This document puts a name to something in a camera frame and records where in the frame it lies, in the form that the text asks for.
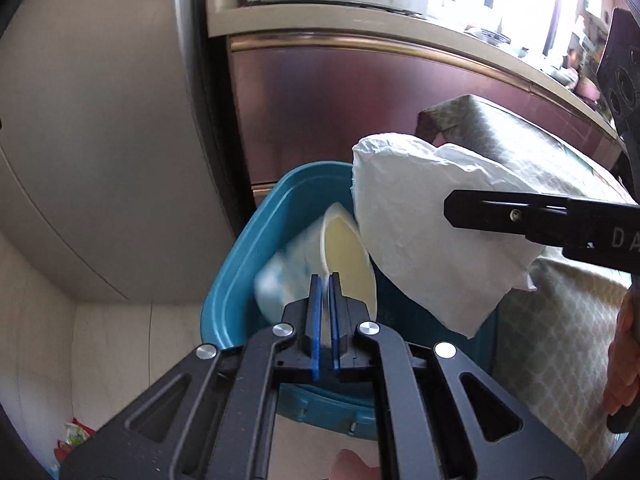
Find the person's left hand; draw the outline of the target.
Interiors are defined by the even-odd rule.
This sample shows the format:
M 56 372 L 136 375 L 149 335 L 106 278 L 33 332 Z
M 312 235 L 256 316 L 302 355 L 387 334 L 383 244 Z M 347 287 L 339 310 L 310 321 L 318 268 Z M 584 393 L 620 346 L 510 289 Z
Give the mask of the person's left hand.
M 335 456 L 330 480 L 380 480 L 380 468 L 368 466 L 360 456 L 345 448 Z

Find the person's right hand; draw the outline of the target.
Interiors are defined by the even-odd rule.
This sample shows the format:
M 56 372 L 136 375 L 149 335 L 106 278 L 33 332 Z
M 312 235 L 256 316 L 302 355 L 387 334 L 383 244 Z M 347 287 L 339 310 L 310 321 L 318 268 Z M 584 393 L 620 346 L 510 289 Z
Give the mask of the person's right hand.
M 639 392 L 639 344 L 634 339 L 634 291 L 624 297 L 616 320 L 614 338 L 608 347 L 608 371 L 603 405 L 609 415 L 631 406 Z

